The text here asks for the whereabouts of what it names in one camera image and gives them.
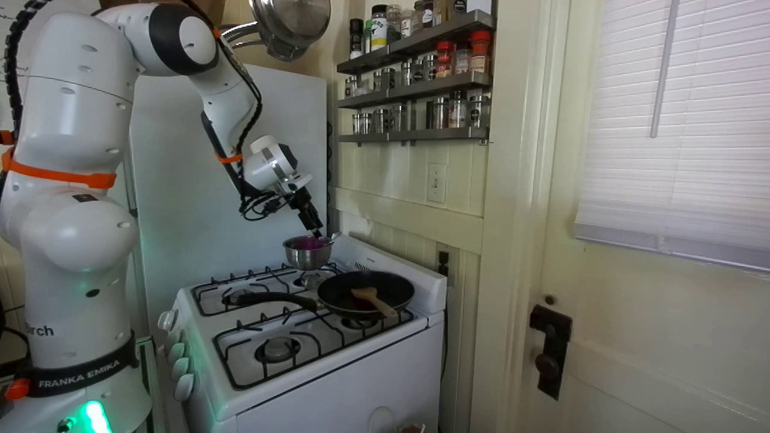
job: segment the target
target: spice rack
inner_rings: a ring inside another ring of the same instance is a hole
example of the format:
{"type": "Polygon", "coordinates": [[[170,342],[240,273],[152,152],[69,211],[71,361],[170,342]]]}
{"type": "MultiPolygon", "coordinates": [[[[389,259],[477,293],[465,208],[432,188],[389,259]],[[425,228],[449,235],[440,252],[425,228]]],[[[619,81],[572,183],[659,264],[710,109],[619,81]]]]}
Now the spice rack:
{"type": "MultiPolygon", "coordinates": [[[[378,68],[389,68],[395,62],[405,62],[407,57],[429,52],[436,47],[437,40],[466,40],[466,35],[477,28],[493,30],[493,16],[483,11],[466,11],[455,16],[452,21],[442,21],[430,28],[420,28],[414,35],[407,35],[401,40],[388,44],[384,47],[378,47],[372,52],[366,52],[361,57],[346,59],[336,64],[336,71],[341,75],[366,75],[378,68]]],[[[393,87],[355,97],[339,99],[339,109],[353,109],[361,112],[361,109],[376,109],[388,103],[401,103],[401,100],[416,100],[452,90],[488,90],[493,84],[491,75],[483,71],[466,71],[466,75],[449,75],[449,77],[436,77],[425,81],[411,81],[409,87],[393,87]]],[[[436,141],[436,139],[488,139],[488,127],[440,127],[440,129],[389,129],[389,131],[358,131],[358,134],[339,134],[339,141],[436,141]]]]}

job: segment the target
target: gas stove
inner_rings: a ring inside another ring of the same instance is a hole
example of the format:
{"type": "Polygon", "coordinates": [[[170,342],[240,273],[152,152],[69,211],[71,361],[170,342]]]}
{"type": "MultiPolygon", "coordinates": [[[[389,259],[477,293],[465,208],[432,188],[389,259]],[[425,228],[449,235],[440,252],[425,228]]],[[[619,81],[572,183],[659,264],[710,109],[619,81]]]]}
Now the gas stove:
{"type": "Polygon", "coordinates": [[[323,270],[277,264],[181,289],[172,307],[158,315],[158,326],[175,397],[193,430],[358,433],[407,422],[436,430],[442,309],[446,276],[341,235],[323,270]],[[361,270],[409,279],[414,299],[388,320],[353,320],[290,301],[224,301],[243,293],[318,301],[316,289],[324,279],[361,270]],[[290,415],[295,404],[312,408],[290,415]],[[343,421],[332,415],[339,408],[346,412],[343,421]]]}

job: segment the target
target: window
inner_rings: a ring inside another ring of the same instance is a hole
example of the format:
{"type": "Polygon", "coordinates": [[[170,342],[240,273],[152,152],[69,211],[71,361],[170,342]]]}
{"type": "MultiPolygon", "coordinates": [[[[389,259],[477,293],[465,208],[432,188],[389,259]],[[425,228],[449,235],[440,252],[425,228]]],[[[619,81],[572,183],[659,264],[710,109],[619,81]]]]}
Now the window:
{"type": "Polygon", "coordinates": [[[576,235],[770,270],[767,0],[606,0],[576,235]]]}

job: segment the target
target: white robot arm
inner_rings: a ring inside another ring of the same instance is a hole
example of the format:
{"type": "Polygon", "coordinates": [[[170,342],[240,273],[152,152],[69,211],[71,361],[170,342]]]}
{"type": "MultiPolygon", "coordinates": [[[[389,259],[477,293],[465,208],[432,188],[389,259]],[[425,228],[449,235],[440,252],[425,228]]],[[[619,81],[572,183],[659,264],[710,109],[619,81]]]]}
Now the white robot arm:
{"type": "Polygon", "coordinates": [[[288,146],[272,136],[243,145],[260,93],[193,10],[141,1],[53,15],[31,57],[24,115],[14,103],[16,146],[3,164],[0,235],[22,252],[31,365],[14,382],[14,402],[0,398],[0,430],[74,433],[87,430],[88,413],[111,430],[134,430],[150,412],[123,299],[138,228],[105,196],[127,146],[138,75],[193,80],[243,216],[288,205],[308,231],[319,228],[288,146]]]}

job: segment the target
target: pan handle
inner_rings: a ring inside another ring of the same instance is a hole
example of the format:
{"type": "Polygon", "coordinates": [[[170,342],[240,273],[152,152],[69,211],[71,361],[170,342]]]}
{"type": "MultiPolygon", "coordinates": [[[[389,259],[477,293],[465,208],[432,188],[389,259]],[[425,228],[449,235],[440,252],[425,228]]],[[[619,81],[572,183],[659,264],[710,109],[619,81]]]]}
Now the pan handle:
{"type": "Polygon", "coordinates": [[[295,303],[306,309],[318,309],[318,303],[312,299],[302,299],[302,295],[295,295],[295,293],[229,293],[229,295],[222,295],[222,303],[224,306],[237,306],[237,307],[246,307],[246,306],[258,306],[258,303],[275,303],[275,301],[283,301],[283,303],[295,303]]]}

